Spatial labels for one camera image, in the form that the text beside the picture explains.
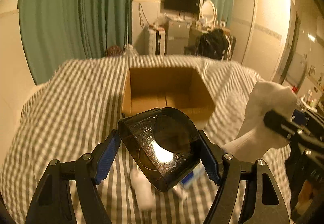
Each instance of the gray and white striped sheet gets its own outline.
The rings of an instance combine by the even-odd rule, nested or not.
[[[0,175],[5,205],[18,224],[23,224],[33,193],[50,160],[72,161],[102,142],[121,118],[120,107],[126,70],[129,67],[191,66],[205,82],[216,104],[204,131],[223,145],[235,139],[244,119],[245,106],[260,76],[236,62],[220,62],[194,56],[111,57],[70,60],[54,74],[48,85],[24,106],[21,125],[6,156]],[[290,189],[284,161],[289,146],[270,149],[263,157],[279,185],[290,214]],[[213,202],[217,186],[207,174],[189,189],[180,202],[169,191],[153,190],[156,207],[141,212],[131,189],[129,171],[135,162],[121,144],[106,180],[98,192],[112,223],[202,223]],[[75,182],[70,182],[78,223],[85,223]],[[232,223],[243,201],[241,183]]]

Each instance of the shelf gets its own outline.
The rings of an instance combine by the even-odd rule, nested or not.
[[[324,94],[324,91],[322,88],[317,84],[317,80],[313,76],[307,75],[307,78],[315,85],[315,87],[322,93]]]
[[[324,113],[324,109],[320,107],[318,104],[316,105],[316,107],[318,107]]]
[[[307,109],[310,109],[310,110],[316,112],[316,108],[310,107],[310,106],[309,106],[307,103],[305,103],[302,99],[301,99],[301,102],[302,102],[302,104],[303,104]]]

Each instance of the red object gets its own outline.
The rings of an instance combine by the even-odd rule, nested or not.
[[[292,90],[293,90],[293,92],[294,92],[295,94],[297,94],[297,92],[298,92],[298,88],[297,88],[296,86],[294,86],[294,87],[292,88]]]

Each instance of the television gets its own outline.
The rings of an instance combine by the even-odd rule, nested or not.
[[[199,13],[200,0],[164,0],[164,9]]]

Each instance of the open cardboard box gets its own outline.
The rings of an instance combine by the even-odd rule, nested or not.
[[[121,112],[129,117],[156,107],[179,109],[198,130],[205,127],[215,110],[213,99],[194,68],[130,68]]]

